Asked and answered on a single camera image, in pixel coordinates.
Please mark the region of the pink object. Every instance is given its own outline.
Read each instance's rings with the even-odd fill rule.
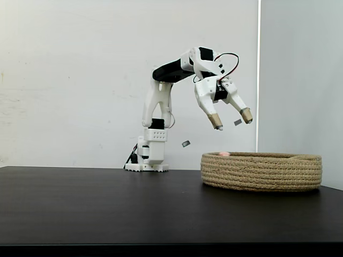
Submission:
[[[228,152],[220,152],[218,155],[219,156],[230,156],[230,153],[228,153]]]

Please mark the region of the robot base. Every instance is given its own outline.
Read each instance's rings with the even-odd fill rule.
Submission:
[[[157,171],[157,172],[165,172],[169,170],[169,165],[167,164],[155,164],[149,165],[144,163],[127,163],[125,164],[125,170],[130,171]]]

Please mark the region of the dark tabletop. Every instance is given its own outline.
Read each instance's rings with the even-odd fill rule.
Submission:
[[[343,191],[232,191],[190,170],[0,169],[0,245],[217,243],[343,243]]]

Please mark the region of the jute basket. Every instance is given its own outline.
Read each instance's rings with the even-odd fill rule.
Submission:
[[[299,192],[320,187],[322,157],[275,153],[203,154],[203,182],[248,191]]]

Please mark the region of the black table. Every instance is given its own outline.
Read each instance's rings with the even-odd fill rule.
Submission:
[[[200,172],[0,169],[0,255],[343,255],[343,191],[251,193]]]

